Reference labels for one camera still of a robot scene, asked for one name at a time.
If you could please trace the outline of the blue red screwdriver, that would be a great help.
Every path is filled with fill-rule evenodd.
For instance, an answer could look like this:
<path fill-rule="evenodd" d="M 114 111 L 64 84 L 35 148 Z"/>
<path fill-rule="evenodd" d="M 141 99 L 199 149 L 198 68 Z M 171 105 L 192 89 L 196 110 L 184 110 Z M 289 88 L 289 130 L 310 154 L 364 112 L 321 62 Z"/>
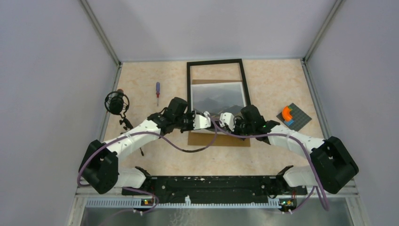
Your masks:
<path fill-rule="evenodd" d="M 159 106 L 159 97 L 160 97 L 160 82 L 156 82 L 156 100 L 157 100 L 157 106 Z"/>

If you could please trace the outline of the mountain landscape photo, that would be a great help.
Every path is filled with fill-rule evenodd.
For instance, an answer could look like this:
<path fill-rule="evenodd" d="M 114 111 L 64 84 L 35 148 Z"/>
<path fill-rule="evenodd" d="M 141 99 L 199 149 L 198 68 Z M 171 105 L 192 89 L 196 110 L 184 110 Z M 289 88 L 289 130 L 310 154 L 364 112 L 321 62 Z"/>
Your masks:
<path fill-rule="evenodd" d="M 243 82 L 218 82 L 191 85 L 191 109 L 208 112 L 212 118 L 222 113 L 241 116 L 241 109 L 250 103 Z"/>

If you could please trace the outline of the black picture frame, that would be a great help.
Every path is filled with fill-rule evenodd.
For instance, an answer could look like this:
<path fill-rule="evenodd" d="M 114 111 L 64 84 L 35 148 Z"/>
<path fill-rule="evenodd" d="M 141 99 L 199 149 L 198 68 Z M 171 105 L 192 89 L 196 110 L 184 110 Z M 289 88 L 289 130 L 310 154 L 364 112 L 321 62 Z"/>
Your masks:
<path fill-rule="evenodd" d="M 211 80 L 211 79 L 205 79 L 205 83 L 218 83 L 218 82 L 236 82 L 236 81 L 241 81 L 243 82 L 244 87 L 246 87 L 247 91 L 246 94 L 249 96 L 249 90 L 247 86 L 247 79 L 245 75 L 245 70 L 243 66 L 243 61 L 242 59 L 222 59 L 222 60 L 208 60 L 208 61 L 193 61 L 193 62 L 187 62 L 187 102 L 188 111 L 193 111 L 191 109 L 191 85 L 192 85 L 192 77 L 191 77 L 191 68 L 195 66 L 207 66 L 207 65 L 237 65 L 239 68 L 239 75 L 240 75 L 240 80 Z"/>

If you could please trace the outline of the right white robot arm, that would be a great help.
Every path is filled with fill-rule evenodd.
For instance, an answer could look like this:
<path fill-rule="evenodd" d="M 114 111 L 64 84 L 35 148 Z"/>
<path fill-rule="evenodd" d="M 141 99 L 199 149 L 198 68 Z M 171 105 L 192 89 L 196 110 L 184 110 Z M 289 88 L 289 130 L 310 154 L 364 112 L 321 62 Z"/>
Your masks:
<path fill-rule="evenodd" d="M 277 179 L 276 188 L 282 194 L 290 193 L 297 186 L 318 186 L 336 194 L 359 173 L 357 164 L 339 138 L 306 136 L 277 121 L 266 121 L 254 105 L 242 108 L 240 116 L 224 113 L 222 121 L 234 135 L 254 137 L 308 160 L 308 166 L 291 167 Z"/>

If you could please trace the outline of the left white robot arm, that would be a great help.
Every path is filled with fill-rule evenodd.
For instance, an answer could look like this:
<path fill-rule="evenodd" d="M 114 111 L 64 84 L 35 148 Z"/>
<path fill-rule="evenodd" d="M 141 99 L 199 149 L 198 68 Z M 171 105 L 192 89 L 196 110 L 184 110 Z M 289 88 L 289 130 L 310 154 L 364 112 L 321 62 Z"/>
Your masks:
<path fill-rule="evenodd" d="M 124 169 L 121 162 L 142 146 L 164 138 L 175 129 L 193 129 L 193 113 L 187 113 L 188 102 L 173 98 L 168 107 L 151 114 L 141 124 L 122 135 L 104 142 L 92 141 L 78 171 L 80 187 L 90 186 L 99 194 L 114 187 L 131 187 L 139 194 L 150 191 L 151 182 L 142 169 Z"/>

